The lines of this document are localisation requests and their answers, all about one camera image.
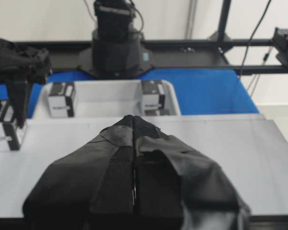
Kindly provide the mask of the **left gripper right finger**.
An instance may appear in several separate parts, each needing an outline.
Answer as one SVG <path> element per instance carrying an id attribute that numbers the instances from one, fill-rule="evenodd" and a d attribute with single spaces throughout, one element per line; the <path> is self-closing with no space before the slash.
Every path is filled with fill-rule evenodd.
<path id="1" fill-rule="evenodd" d="M 136 116 L 137 224 L 142 230 L 247 230 L 251 211 L 221 166 Z"/>

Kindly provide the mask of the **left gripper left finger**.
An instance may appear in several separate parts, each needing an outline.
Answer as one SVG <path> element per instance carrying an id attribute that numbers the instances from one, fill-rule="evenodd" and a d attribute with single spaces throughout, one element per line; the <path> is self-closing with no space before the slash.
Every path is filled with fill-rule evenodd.
<path id="1" fill-rule="evenodd" d="M 30 230 L 129 230 L 133 216 L 133 116 L 51 163 L 26 198 Z"/>

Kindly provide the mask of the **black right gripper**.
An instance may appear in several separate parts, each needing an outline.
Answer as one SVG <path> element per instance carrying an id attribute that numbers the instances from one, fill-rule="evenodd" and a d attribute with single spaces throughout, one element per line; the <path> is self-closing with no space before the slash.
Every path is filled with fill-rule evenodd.
<path id="1" fill-rule="evenodd" d="M 6 82 L 18 127 L 23 127 L 26 121 L 30 83 L 45 84 L 50 74 L 51 62 L 47 49 L 0 38 L 0 84 Z"/>

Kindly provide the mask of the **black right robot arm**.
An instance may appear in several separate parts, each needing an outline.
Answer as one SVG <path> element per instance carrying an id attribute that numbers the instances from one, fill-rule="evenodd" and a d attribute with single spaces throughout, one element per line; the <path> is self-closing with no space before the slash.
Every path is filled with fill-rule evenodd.
<path id="1" fill-rule="evenodd" d="M 117 76 L 141 65 L 143 33 L 133 25 L 140 12 L 133 1 L 96 0 L 96 29 L 91 63 L 101 73 Z M 7 87 L 18 127 L 23 127 L 32 85 L 45 84 L 51 73 L 50 52 L 0 37 L 0 84 Z"/>

